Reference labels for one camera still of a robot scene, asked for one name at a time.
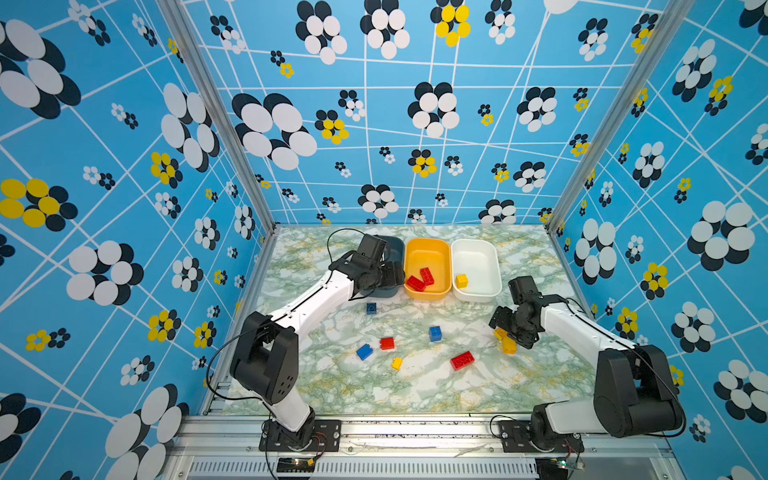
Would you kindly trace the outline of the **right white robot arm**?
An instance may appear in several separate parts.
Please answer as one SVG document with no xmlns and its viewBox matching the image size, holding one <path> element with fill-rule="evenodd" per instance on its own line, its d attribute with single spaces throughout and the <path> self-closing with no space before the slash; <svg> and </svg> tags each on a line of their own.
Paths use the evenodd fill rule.
<svg viewBox="0 0 768 480">
<path fill-rule="evenodd" d="M 532 349 L 544 333 L 555 335 L 594 369 L 591 397 L 533 408 L 530 439 L 536 448 L 550 450 L 575 434 L 674 438 L 684 433 L 687 417 L 659 348 L 614 335 L 565 300 L 499 306 L 489 326 L 524 349 Z"/>
</svg>

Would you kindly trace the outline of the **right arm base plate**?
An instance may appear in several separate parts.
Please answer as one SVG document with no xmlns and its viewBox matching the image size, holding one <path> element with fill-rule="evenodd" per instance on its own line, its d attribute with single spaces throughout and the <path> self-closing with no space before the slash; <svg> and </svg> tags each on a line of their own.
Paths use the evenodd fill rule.
<svg viewBox="0 0 768 480">
<path fill-rule="evenodd" d="M 496 423 L 494 432 L 505 453 L 575 455 L 585 450 L 580 437 L 554 433 L 538 424 L 532 426 L 530 421 L 501 420 Z"/>
</svg>

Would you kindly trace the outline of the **dark teal plastic bin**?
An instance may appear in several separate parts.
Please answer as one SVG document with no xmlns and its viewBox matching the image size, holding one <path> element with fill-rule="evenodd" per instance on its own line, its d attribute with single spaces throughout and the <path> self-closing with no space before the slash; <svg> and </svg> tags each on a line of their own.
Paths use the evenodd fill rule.
<svg viewBox="0 0 768 480">
<path fill-rule="evenodd" d="M 395 236 L 387 236 L 387 235 L 380 235 L 380 238 L 384 239 L 387 242 L 387 248 L 384 252 L 384 257 L 387 260 L 391 260 L 393 262 L 399 262 L 401 266 L 404 266 L 404 253 L 405 253 L 405 243 L 404 241 Z M 376 289 L 372 294 L 372 298 L 391 298 L 394 297 L 399 290 L 398 286 L 392 286 L 392 287 L 382 287 Z"/>
</svg>

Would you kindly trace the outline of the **white plastic bin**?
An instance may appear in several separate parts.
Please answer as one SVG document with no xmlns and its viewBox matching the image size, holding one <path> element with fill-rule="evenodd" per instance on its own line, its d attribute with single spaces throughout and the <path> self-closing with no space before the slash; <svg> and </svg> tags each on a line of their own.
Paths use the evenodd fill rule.
<svg viewBox="0 0 768 480">
<path fill-rule="evenodd" d="M 458 239 L 451 244 L 452 291 L 464 302 L 488 303 L 502 291 L 498 254 L 493 244 L 479 239 Z M 455 277 L 465 274 L 469 285 L 458 289 Z"/>
</svg>

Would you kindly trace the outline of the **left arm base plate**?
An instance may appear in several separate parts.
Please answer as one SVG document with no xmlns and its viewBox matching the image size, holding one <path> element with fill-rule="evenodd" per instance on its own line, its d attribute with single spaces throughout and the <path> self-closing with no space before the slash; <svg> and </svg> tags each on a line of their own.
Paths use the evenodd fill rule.
<svg viewBox="0 0 768 480">
<path fill-rule="evenodd" d="M 297 432 L 292 432 L 275 419 L 262 423 L 261 452 L 326 453 L 338 452 L 342 422 L 333 419 L 310 419 Z"/>
</svg>

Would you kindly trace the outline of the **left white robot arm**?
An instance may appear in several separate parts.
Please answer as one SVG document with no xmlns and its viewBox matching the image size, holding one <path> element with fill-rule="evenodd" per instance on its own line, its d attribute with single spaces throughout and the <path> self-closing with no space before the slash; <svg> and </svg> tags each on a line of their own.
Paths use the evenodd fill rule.
<svg viewBox="0 0 768 480">
<path fill-rule="evenodd" d="M 295 300 L 269 314 L 253 312 L 246 317 L 230 375 L 266 405 L 285 434 L 304 434 L 313 428 L 315 414 L 296 388 L 302 341 L 343 304 L 404 283 L 402 262 L 347 252 Z"/>
</svg>

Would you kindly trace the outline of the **yellow plastic bin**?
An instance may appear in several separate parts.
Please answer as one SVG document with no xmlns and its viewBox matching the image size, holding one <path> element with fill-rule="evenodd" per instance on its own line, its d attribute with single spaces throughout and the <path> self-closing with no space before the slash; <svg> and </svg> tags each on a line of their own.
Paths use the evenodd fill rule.
<svg viewBox="0 0 768 480">
<path fill-rule="evenodd" d="M 405 279 L 414 277 L 423 281 L 421 270 L 430 270 L 434 283 L 417 291 L 405 284 L 406 294 L 416 301 L 439 301 L 452 290 L 452 259 L 450 245 L 435 238 L 413 238 L 405 244 Z"/>
</svg>

